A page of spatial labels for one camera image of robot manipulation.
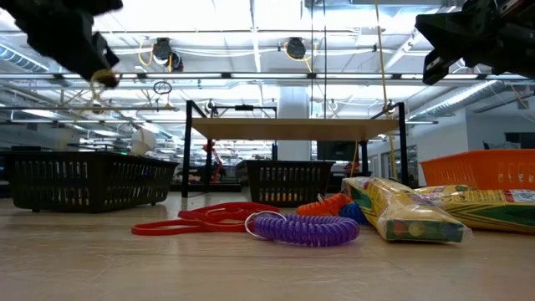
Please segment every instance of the metal duct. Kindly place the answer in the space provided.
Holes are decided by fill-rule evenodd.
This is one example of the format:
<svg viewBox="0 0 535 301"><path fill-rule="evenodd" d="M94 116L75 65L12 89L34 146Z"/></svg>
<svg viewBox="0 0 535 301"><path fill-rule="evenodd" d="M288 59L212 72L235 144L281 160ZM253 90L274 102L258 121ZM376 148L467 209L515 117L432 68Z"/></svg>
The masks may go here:
<svg viewBox="0 0 535 301"><path fill-rule="evenodd" d="M0 44L0 59L12 64L16 64L18 67L26 69L30 72L47 72L48 68L44 65L34 61L33 59L20 54L19 52Z"/></svg>
<svg viewBox="0 0 535 301"><path fill-rule="evenodd" d="M454 89L411 112L409 120L417 120L426 116L440 117L449 115L479 100L500 94L505 89L506 85L498 80L482 82L472 87Z"/></svg>

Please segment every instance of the blue coil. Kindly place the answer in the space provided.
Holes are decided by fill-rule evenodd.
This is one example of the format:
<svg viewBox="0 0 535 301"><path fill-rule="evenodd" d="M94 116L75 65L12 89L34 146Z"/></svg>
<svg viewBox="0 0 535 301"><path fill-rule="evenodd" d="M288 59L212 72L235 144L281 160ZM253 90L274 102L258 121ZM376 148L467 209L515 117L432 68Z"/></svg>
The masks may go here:
<svg viewBox="0 0 535 301"><path fill-rule="evenodd" d="M359 205L350 203L342 207L339 211L341 217L348 217L356 221L359 225L369 225L366 216L359 208Z"/></svg>

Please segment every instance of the rope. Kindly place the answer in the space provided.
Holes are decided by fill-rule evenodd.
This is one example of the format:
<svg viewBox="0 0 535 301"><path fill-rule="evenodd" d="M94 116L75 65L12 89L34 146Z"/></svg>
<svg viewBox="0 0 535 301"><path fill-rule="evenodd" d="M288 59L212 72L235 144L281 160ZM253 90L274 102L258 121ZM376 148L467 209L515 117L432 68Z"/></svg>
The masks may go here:
<svg viewBox="0 0 535 301"><path fill-rule="evenodd" d="M385 56L383 54L383 38L381 35L381 26L379 19L379 0L375 0L375 16L377 17L377 36L379 38L379 51L380 51L380 62L381 62L381 80L383 82L383 99L385 101L383 105L383 110L388 108L388 97L386 96L386 77L385 77ZM392 133L388 134L388 139L390 142L390 162L392 165L392 173L395 179L398 178L397 167L395 165L395 151L394 151L394 136Z"/></svg>

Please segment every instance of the red rubber band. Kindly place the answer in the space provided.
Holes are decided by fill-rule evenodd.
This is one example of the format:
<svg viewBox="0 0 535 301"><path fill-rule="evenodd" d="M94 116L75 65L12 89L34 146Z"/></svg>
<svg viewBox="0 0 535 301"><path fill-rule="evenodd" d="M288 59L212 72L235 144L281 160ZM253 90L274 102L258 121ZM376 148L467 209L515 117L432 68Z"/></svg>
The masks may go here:
<svg viewBox="0 0 535 301"><path fill-rule="evenodd" d="M245 232L243 222L221 222L225 220L245 221L256 212L279 212L276 207L253 202L230 202L178 212L179 220L149 222L132 227L135 235L164 236L199 232Z"/></svg>

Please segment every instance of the white column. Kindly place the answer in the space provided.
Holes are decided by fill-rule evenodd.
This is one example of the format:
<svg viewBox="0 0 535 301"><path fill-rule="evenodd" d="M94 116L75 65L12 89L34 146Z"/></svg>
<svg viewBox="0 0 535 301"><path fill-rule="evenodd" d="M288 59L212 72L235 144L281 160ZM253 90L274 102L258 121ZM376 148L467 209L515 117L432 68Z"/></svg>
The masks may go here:
<svg viewBox="0 0 535 301"><path fill-rule="evenodd" d="M308 119L310 103L306 87L281 87L278 101L278 118ZM280 140L278 142L280 161L310 161L310 141Z"/></svg>

